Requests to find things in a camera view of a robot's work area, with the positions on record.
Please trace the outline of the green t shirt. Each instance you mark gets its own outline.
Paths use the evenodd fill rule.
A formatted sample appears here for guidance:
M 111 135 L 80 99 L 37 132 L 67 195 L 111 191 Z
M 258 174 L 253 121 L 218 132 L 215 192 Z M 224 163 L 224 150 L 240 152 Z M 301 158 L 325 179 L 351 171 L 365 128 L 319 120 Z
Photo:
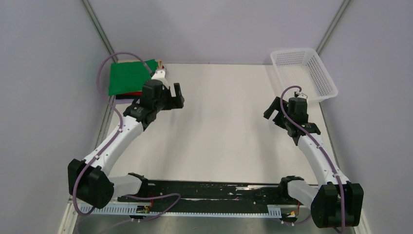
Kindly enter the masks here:
M 112 63 L 110 66 L 109 96 L 142 91 L 147 80 L 157 69 L 154 59 L 146 61 L 150 71 L 142 62 Z

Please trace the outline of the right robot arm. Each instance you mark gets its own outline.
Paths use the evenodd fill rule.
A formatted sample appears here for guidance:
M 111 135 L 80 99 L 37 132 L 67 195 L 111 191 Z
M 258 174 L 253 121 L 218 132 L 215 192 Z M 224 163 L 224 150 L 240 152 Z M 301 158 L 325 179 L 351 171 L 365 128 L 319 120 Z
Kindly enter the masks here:
M 285 101 L 276 97 L 264 118 L 269 119 L 274 111 L 278 112 L 274 124 L 285 129 L 305 155 L 319 186 L 315 189 L 299 176 L 286 176 L 280 181 L 280 201 L 288 204 L 297 200 L 308 207 L 318 228 L 358 226 L 364 190 L 359 183 L 352 183 L 328 156 L 318 126 L 308 121 L 307 100 L 291 97 Z

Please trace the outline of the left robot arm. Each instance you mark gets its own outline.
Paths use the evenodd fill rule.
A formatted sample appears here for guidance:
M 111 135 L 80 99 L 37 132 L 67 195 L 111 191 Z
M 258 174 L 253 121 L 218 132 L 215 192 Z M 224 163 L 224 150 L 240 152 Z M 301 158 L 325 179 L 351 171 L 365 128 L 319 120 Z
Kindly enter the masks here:
M 156 120 L 161 111 L 182 109 L 185 99 L 179 83 L 173 89 L 159 79 L 145 82 L 142 94 L 123 112 L 117 128 L 82 160 L 68 165 L 69 193 L 74 202 L 81 200 L 102 209 L 117 197 L 131 195 L 137 201 L 149 196 L 144 178 L 135 173 L 110 177 L 111 170 L 129 145 Z

